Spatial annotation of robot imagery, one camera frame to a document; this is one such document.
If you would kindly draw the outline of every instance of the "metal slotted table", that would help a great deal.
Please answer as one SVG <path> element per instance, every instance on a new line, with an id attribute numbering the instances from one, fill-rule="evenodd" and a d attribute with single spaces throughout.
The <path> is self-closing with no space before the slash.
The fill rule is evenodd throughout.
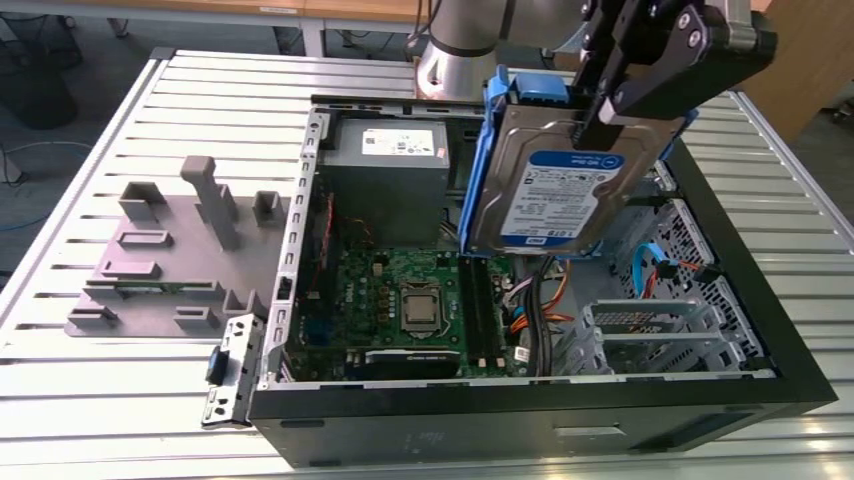
<path id="1" fill-rule="evenodd" d="M 276 475 L 254 430 L 199 428 L 218 341 L 70 338 L 66 315 L 119 223 L 130 181 L 190 194 L 187 155 L 218 159 L 235 196 L 290 197 L 310 95 L 412 96 L 406 63 L 179 51 L 152 59 L 0 295 L 0 478 Z M 419 478 L 854 477 L 854 235 L 741 94 L 685 134 L 711 187 L 839 401 L 683 454 L 320 471 Z"/>

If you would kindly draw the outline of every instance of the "motherboard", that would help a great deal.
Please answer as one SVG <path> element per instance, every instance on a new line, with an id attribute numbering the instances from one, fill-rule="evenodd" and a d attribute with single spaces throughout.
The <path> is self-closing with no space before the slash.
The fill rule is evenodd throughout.
<path id="1" fill-rule="evenodd" d="M 335 298 L 306 301 L 302 348 L 290 353 L 295 375 L 315 381 L 359 379 L 366 363 L 384 362 L 372 366 L 379 372 L 368 378 L 386 378 L 388 369 L 431 366 L 446 373 L 454 368 L 451 376 L 465 378 L 507 376 L 499 303 L 510 284 L 506 258 L 487 261 L 441 250 L 346 250 Z M 406 362 L 414 352 L 434 361 Z"/>

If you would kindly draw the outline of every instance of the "screw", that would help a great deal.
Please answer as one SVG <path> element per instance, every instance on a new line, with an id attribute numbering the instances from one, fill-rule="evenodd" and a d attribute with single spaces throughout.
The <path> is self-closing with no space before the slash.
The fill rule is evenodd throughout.
<path id="1" fill-rule="evenodd" d="M 683 13 L 679 17 L 679 30 L 685 30 L 685 28 L 689 26 L 689 23 L 691 23 L 691 16 L 687 13 Z"/>
<path id="2" fill-rule="evenodd" d="M 689 37 L 689 47 L 694 48 L 699 44 L 699 41 L 702 40 L 702 38 L 703 38 L 703 34 L 699 33 L 699 30 L 694 30 L 691 32 L 691 36 Z"/>

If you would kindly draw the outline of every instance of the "power supply label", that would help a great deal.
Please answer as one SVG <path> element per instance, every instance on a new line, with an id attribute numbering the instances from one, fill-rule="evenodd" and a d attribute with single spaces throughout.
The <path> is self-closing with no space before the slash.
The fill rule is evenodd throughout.
<path id="1" fill-rule="evenodd" d="M 362 134 L 362 153 L 434 157 L 433 130 L 370 128 Z"/>

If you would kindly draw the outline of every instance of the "barcode sticker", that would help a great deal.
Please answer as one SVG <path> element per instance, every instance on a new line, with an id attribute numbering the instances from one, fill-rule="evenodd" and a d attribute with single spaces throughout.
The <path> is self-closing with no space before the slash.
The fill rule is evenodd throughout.
<path id="1" fill-rule="evenodd" d="M 578 237 L 597 208 L 597 187 L 619 173 L 619 155 L 539 151 L 531 155 L 507 211 L 502 236 L 526 245 Z"/>
<path id="2" fill-rule="evenodd" d="M 529 363 L 529 357 L 531 356 L 531 351 L 525 347 L 517 347 L 513 351 L 513 358 L 517 362 Z"/>
<path id="3" fill-rule="evenodd" d="M 362 134 L 362 153 L 433 157 L 433 131 L 370 128 Z"/>

